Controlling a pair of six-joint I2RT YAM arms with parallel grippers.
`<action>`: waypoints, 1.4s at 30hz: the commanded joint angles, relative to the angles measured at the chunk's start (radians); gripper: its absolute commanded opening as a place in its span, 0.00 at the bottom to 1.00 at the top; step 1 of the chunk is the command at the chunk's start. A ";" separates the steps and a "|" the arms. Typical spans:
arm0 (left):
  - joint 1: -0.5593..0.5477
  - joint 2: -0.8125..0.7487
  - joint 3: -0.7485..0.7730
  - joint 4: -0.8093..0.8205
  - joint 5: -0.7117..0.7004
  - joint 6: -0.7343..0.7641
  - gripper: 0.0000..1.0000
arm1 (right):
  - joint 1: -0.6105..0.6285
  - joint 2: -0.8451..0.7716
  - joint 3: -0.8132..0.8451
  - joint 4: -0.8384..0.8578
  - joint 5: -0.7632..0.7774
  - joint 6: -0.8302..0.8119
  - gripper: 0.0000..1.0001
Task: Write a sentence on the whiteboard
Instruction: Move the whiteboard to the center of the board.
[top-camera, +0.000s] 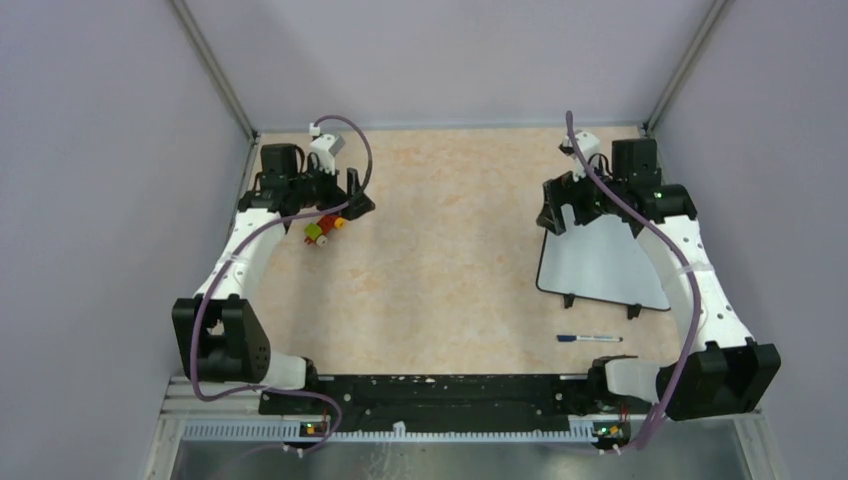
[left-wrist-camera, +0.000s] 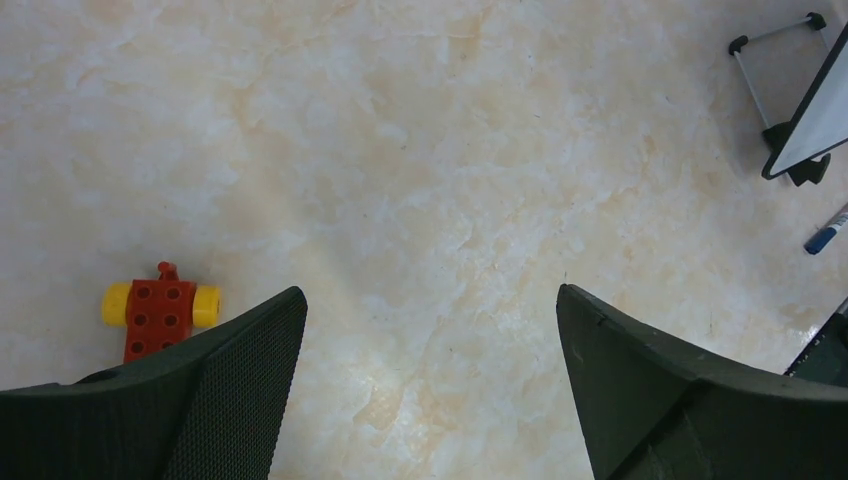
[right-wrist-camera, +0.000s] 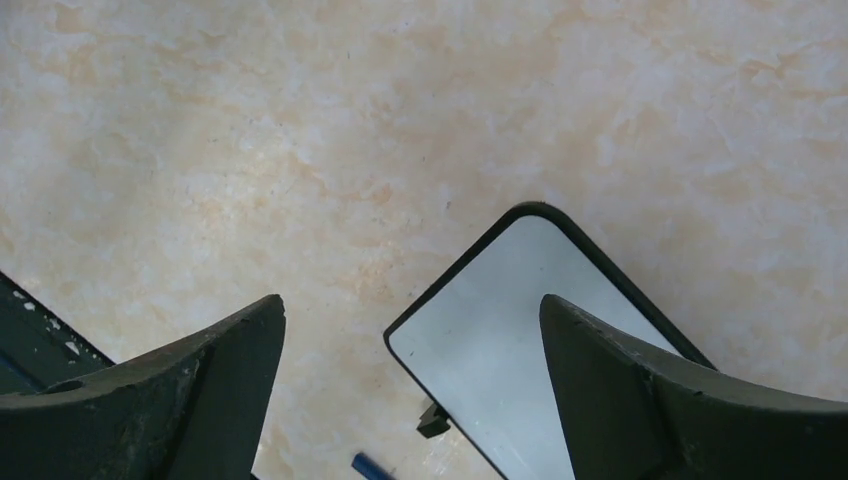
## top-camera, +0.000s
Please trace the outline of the white blue whiteboard marker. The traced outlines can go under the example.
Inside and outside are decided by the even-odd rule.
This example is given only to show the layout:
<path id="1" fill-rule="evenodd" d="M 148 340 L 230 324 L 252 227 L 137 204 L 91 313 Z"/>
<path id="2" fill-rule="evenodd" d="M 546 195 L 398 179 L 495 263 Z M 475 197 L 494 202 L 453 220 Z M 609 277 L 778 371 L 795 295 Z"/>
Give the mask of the white blue whiteboard marker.
<path id="1" fill-rule="evenodd" d="M 621 336 L 604 336 L 604 335 L 557 335 L 556 339 L 560 343 L 574 342 L 603 342 L 603 343 L 621 343 Z"/>

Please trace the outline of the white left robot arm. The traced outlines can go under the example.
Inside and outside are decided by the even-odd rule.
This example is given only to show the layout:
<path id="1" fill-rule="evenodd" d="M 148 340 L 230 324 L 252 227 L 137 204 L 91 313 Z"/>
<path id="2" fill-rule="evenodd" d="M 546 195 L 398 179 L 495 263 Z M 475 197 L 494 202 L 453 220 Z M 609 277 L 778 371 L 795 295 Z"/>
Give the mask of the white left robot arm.
<path id="1" fill-rule="evenodd" d="M 309 362 L 273 350 L 252 297 L 277 245 L 296 219 L 338 214 L 354 220 L 374 210 L 356 169 L 338 184 L 335 158 L 344 146 L 335 134 L 315 137 L 307 150 L 267 144 L 252 189 L 239 200 L 235 223 L 212 272 L 197 291 L 175 301 L 171 318 L 187 377 L 282 389 L 297 413 L 319 404 L 320 386 Z"/>

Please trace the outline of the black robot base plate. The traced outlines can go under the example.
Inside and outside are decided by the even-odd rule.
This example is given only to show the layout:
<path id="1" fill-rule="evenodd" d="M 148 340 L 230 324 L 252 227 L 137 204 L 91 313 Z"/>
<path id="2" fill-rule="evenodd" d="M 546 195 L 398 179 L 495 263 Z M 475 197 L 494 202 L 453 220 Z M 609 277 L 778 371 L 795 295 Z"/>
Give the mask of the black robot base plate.
<path id="1" fill-rule="evenodd" d="M 601 397 L 584 375 L 319 375 L 306 380 L 308 392 L 334 400 L 346 419 L 375 417 L 391 408 L 522 408 L 532 415 L 645 414 L 649 404 L 633 397 Z"/>

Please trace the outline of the black framed whiteboard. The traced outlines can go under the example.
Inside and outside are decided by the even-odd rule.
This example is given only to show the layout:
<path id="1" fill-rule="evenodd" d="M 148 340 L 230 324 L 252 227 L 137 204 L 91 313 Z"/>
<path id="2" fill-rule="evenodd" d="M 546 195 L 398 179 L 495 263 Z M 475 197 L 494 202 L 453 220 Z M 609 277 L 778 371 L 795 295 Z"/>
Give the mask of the black framed whiteboard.
<path id="1" fill-rule="evenodd" d="M 643 310 L 669 309 L 657 272 L 627 223 L 603 215 L 578 225 L 569 205 L 562 214 L 566 231 L 544 237 L 538 290 L 561 296 L 567 308 L 576 299 L 622 305 L 629 319 Z"/>

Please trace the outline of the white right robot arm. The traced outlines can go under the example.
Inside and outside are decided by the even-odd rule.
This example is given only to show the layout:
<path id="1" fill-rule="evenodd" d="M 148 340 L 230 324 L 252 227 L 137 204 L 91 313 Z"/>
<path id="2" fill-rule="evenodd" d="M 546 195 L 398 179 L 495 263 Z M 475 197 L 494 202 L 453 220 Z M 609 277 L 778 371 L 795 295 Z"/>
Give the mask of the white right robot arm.
<path id="1" fill-rule="evenodd" d="M 662 180 L 653 139 L 615 140 L 611 168 L 595 166 L 580 135 L 559 149 L 577 168 L 545 181 L 536 223 L 563 236 L 616 217 L 653 267 L 677 322 L 681 352 L 662 366 L 633 356 L 601 357 L 589 370 L 589 404 L 612 412 L 626 397 L 674 421 L 753 411 L 781 367 L 778 349 L 758 342 L 730 304 L 700 236 L 694 202 Z"/>

